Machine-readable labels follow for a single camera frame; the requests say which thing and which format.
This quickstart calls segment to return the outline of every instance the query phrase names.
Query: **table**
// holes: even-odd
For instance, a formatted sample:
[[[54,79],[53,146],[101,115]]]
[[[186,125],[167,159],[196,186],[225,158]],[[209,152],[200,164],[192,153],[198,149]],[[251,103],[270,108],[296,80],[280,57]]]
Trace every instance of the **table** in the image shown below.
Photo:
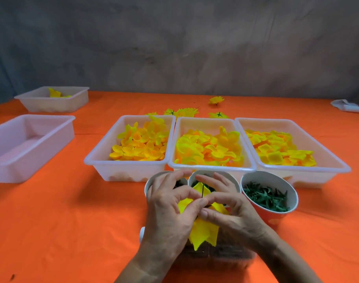
[[[111,283],[139,246],[147,205],[144,183],[106,182],[83,163],[118,118],[167,108],[236,117],[292,119],[352,168],[323,189],[297,189],[298,209],[278,233],[325,283],[359,282],[359,114],[326,99],[89,92],[72,113],[75,138],[31,179],[0,184],[0,282]],[[0,124],[28,113],[0,105]],[[258,258],[247,272],[170,271],[165,282],[276,282]]]

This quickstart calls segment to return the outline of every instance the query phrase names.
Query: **person's left hand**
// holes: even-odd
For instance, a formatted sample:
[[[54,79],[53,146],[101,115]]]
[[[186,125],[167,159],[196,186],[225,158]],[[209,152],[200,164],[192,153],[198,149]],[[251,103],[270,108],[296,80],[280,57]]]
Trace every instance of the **person's left hand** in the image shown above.
[[[155,187],[151,187],[147,223],[138,252],[142,261],[140,265],[144,265],[148,257],[150,262],[161,266],[162,271],[168,270],[185,247],[197,215],[208,204],[199,192],[189,186],[173,189],[177,180],[191,173],[191,169],[168,173],[158,187],[155,185],[157,181],[153,184]],[[180,214],[178,203],[186,198],[193,201]],[[147,272],[157,272],[158,266],[152,266],[151,263],[148,266],[151,271]]]

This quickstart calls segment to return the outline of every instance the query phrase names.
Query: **empty plastic bin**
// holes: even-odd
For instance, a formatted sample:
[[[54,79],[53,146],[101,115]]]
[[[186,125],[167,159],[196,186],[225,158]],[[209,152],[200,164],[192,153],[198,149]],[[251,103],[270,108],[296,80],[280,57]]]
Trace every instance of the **empty plastic bin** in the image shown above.
[[[49,87],[71,97],[50,97]],[[43,86],[14,98],[19,99],[30,112],[71,113],[89,102],[88,89],[75,86]]]
[[[236,118],[235,121],[253,154],[258,170],[267,171],[280,176],[294,187],[321,188],[324,183],[328,182],[335,175],[351,171],[351,168],[347,166],[347,164],[321,145],[292,120]],[[276,130],[278,132],[290,133],[293,138],[292,142],[299,150],[314,151],[312,156],[316,160],[317,166],[302,167],[264,164],[246,135],[245,129],[261,132]]]
[[[156,116],[165,121],[168,129],[170,129],[167,146],[170,146],[173,136],[173,130],[176,123],[176,117],[172,115]],[[148,115],[124,115],[116,121],[107,134],[97,144],[97,146],[84,159],[86,165],[96,168],[97,172],[105,181],[148,181],[148,179],[165,170],[168,163],[168,150],[165,158],[161,161],[113,161],[110,159],[112,146],[120,145],[120,139],[117,139],[119,133],[124,132],[127,124],[133,126],[135,122],[139,123],[142,128],[144,123],[151,121]]]
[[[200,130],[205,134],[212,134],[213,136],[220,133],[219,127],[223,126],[229,133],[231,131],[238,131],[239,128],[232,119],[211,119],[211,118],[193,118],[193,117],[179,117],[177,119],[176,128],[174,130],[172,145],[170,146],[170,158],[168,165],[174,170],[182,168],[191,168],[193,170],[206,170],[206,171],[224,171],[234,176],[237,181],[241,180],[241,177],[245,173],[253,172],[257,169],[251,152],[240,136],[239,144],[242,148],[242,155],[244,157],[243,167],[221,167],[221,166],[205,166],[205,165],[183,165],[174,163],[176,159],[175,147],[177,140],[189,129]]]
[[[0,183],[29,179],[73,138],[74,116],[21,115],[0,125]]]

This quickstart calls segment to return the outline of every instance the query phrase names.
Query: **hand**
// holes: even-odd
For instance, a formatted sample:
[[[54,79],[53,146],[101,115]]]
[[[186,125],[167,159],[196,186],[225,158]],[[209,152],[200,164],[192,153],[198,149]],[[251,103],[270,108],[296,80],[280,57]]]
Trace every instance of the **hand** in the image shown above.
[[[214,178],[197,176],[196,179],[217,190],[204,197],[209,203],[228,204],[231,208],[231,215],[203,208],[199,214],[201,219],[223,228],[242,245],[257,253],[262,249],[276,248],[280,238],[263,222],[245,195],[229,192],[232,186],[236,191],[232,182],[217,173]]]
[[[190,176],[191,173],[191,169],[178,170],[153,182],[148,201],[147,223],[138,252],[140,265],[155,262],[156,267],[160,266],[164,271],[170,268],[183,250],[196,217],[208,204],[205,198],[201,198],[200,193],[189,186],[173,189],[177,180]],[[178,202],[186,198],[191,198],[193,201],[180,214]]]

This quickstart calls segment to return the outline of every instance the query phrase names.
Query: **concrete wall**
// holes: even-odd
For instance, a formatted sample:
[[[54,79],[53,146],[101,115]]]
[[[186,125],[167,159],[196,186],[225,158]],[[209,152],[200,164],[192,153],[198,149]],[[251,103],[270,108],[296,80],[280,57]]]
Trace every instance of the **concrete wall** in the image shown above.
[[[348,97],[359,0],[0,0],[0,102],[42,85]]]

